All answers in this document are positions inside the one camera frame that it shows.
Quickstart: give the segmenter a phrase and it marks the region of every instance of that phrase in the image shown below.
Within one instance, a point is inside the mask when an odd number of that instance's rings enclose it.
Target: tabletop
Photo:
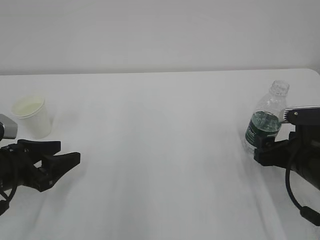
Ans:
[[[12,103],[42,95],[52,120],[42,140],[81,153],[52,189],[18,188],[0,238],[318,239],[288,197],[284,170],[260,166],[242,148],[274,80],[290,84],[289,106],[320,104],[320,76],[310,69],[0,76],[2,114],[19,123]],[[22,125],[17,139],[32,140]],[[291,186],[320,209],[311,184],[293,173]]]

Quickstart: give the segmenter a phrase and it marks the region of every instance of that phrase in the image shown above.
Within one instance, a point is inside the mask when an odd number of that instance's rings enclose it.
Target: clear plastic bottle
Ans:
[[[279,114],[287,107],[286,96],[289,84],[285,81],[274,81],[266,94],[257,104],[243,140],[244,149],[251,155],[254,153],[255,140],[277,136],[281,123]]]

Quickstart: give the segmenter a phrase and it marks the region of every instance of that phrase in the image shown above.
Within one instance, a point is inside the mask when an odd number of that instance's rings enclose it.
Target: paper cup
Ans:
[[[16,101],[12,113],[20,119],[35,139],[42,139],[51,133],[51,124],[42,96],[26,96]]]

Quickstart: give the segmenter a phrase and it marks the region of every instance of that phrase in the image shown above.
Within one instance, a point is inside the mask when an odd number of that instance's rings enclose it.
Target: dark green label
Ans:
[[[245,139],[250,143],[252,146],[257,147],[257,140],[260,138],[269,138],[269,137],[275,137],[277,136],[278,131],[263,131],[259,128],[257,128],[252,120],[249,123],[249,126],[245,132]]]

